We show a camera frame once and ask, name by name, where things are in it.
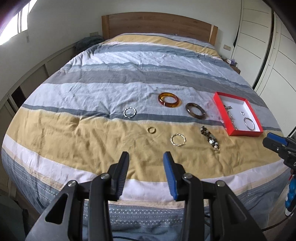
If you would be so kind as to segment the thin silver bangle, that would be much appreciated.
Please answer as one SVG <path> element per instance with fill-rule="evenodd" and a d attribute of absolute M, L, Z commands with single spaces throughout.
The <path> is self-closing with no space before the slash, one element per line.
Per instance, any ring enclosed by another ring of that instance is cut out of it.
<path fill-rule="evenodd" d="M 250 131 L 254 131 L 254 130 L 256 129 L 256 125 L 255 125 L 255 123 L 253 122 L 252 119 L 250 119 L 250 118 L 248 118 L 248 117 L 245 117 L 245 118 L 243 119 L 243 121 L 244 121 L 244 124 L 245 124 L 245 126 L 246 126 L 246 128 L 247 128 L 248 130 L 250 130 Z"/>

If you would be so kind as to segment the dark brown bangle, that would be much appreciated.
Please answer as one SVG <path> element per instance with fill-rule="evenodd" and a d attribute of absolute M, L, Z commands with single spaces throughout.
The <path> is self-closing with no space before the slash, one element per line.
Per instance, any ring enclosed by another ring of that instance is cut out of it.
<path fill-rule="evenodd" d="M 190 116 L 199 120 L 204 119 L 206 116 L 206 112 L 204 111 L 204 109 L 196 103 L 187 103 L 186 111 Z"/>

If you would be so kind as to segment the amber orange bangle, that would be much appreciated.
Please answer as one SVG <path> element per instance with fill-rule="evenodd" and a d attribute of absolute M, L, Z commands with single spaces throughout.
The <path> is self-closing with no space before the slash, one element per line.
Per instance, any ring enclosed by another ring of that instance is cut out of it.
<path fill-rule="evenodd" d="M 162 106 L 168 108 L 176 108 L 180 103 L 180 99 L 175 94 L 170 92 L 160 93 L 158 95 L 158 101 Z"/>

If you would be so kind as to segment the red white shallow box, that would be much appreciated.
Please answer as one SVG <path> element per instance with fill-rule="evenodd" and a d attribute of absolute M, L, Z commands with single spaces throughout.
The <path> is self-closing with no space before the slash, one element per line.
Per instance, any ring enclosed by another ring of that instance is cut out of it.
<path fill-rule="evenodd" d="M 216 92 L 213 99 L 229 136 L 259 137 L 263 133 L 261 123 L 247 99 L 222 92 Z M 255 123 L 254 131 L 246 128 L 245 117 Z"/>

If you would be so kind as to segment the wooden nightstand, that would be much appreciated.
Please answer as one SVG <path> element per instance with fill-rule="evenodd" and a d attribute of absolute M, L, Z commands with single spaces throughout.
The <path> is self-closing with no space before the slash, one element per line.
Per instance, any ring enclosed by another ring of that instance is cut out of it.
<path fill-rule="evenodd" d="M 236 67 L 236 65 L 231 65 L 227 62 L 227 59 L 223 59 L 224 62 L 226 62 L 236 73 L 240 74 L 241 70 Z"/>

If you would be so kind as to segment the white wardrobe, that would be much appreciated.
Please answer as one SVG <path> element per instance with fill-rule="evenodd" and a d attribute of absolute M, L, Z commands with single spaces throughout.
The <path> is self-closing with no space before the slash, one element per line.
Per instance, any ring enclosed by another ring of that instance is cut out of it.
<path fill-rule="evenodd" d="M 285 136 L 295 134 L 295 42 L 263 1 L 242 1 L 232 58 Z"/>

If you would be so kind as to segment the striped bed duvet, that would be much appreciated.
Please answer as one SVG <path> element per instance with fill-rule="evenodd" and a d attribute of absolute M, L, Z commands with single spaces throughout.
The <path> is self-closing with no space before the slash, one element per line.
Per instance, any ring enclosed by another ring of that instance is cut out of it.
<path fill-rule="evenodd" d="M 158 95 L 175 94 L 176 108 Z M 263 133 L 229 136 L 214 102 L 222 92 L 247 99 Z M 190 116 L 187 103 L 206 112 Z M 126 151 L 123 194 L 109 204 L 113 233 L 136 240 L 179 240 L 184 206 L 170 194 L 163 154 L 207 182 L 223 180 L 260 228 L 290 172 L 265 148 L 281 134 L 265 102 L 209 43 L 164 34 L 122 34 L 81 52 L 43 82 L 13 117 L 3 166 L 42 213 L 70 180 L 93 180 Z"/>

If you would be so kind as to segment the wooden headboard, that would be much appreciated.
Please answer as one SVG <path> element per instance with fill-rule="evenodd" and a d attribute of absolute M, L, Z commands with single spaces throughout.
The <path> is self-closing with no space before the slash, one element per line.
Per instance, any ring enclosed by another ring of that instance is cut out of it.
<path fill-rule="evenodd" d="M 104 39 L 124 33 L 161 33 L 193 38 L 215 45 L 218 27 L 204 21 L 167 13 L 129 12 L 101 17 Z"/>

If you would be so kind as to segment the dark cloth pile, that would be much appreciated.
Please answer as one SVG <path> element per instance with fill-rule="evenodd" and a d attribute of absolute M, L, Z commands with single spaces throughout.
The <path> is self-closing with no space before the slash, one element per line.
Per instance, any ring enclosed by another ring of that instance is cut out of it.
<path fill-rule="evenodd" d="M 79 54 L 86 49 L 103 42 L 104 38 L 101 35 L 85 37 L 79 40 L 75 45 L 76 54 Z"/>

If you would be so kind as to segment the window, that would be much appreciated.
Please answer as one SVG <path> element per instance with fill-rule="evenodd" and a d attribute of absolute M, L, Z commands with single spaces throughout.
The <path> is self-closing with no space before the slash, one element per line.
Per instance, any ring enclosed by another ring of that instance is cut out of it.
<path fill-rule="evenodd" d="M 15 6 L 5 23 L 1 26 L 1 45 L 10 40 L 15 35 L 28 29 L 28 15 L 37 1 L 25 1 L 22 5 Z"/>

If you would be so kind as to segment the low wall cabinet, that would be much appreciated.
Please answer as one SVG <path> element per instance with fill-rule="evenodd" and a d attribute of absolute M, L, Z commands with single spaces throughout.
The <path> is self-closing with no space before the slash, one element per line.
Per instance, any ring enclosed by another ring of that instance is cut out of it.
<path fill-rule="evenodd" d="M 39 85 L 75 56 L 75 46 L 75 43 L 70 44 L 35 65 L 1 99 L 1 141 L 19 107 Z"/>

